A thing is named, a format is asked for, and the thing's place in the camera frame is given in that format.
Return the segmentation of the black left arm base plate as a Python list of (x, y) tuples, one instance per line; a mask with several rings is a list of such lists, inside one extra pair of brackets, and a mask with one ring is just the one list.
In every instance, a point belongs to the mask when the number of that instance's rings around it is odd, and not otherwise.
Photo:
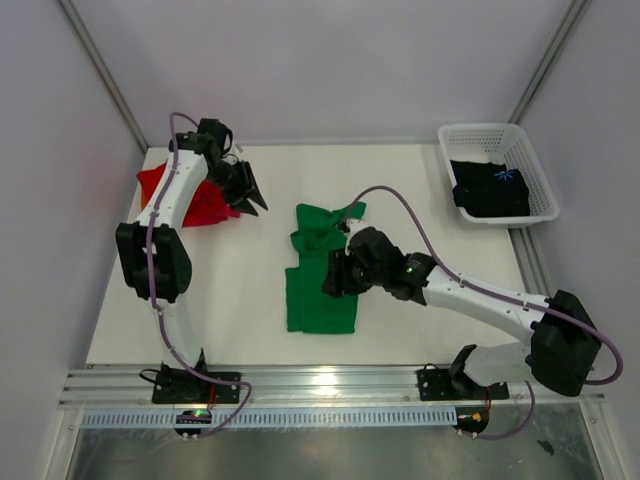
[(154, 384), (153, 404), (236, 405), (240, 402), (239, 386), (210, 383), (183, 370), (160, 372)]

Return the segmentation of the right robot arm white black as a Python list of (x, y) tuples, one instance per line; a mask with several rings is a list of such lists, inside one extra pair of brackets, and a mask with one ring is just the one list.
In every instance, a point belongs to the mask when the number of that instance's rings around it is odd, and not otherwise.
[(449, 274), (424, 253), (404, 254), (360, 220), (338, 225), (346, 237), (329, 254), (323, 293), (341, 298), (380, 287), (400, 301), (451, 310), (494, 327), (512, 342), (461, 349), (447, 370), (453, 393), (469, 398), (500, 383), (535, 381), (566, 397), (578, 396), (601, 348), (580, 301), (557, 291), (523, 294)]

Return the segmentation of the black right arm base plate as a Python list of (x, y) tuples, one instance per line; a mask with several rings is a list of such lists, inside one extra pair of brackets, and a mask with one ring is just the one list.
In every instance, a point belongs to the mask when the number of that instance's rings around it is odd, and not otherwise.
[(507, 400), (506, 384), (494, 383), (482, 387), (465, 374), (453, 375), (448, 368), (425, 364), (416, 371), (417, 388), (421, 401), (447, 400)]

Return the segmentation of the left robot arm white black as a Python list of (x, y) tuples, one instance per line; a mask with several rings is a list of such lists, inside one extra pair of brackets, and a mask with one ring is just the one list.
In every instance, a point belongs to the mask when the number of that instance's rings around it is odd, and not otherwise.
[(180, 238), (184, 218), (203, 181), (218, 187), (225, 204), (240, 214), (255, 216), (267, 203), (222, 121), (202, 118), (192, 131), (170, 133), (168, 162), (154, 193), (133, 222), (118, 225), (115, 238), (125, 283), (157, 319), (169, 359), (160, 372), (178, 373), (176, 392), (196, 402), (220, 381), (208, 373), (189, 317), (192, 262)]

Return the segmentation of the green t shirt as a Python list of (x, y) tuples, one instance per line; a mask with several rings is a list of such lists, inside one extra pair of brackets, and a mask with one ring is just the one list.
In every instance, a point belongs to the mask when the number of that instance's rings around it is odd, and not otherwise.
[(342, 250), (346, 237), (338, 228), (347, 209), (296, 206), (297, 230), (290, 234), (298, 265), (285, 270), (287, 331), (321, 335), (355, 332), (358, 299), (334, 298), (322, 292), (329, 253)]

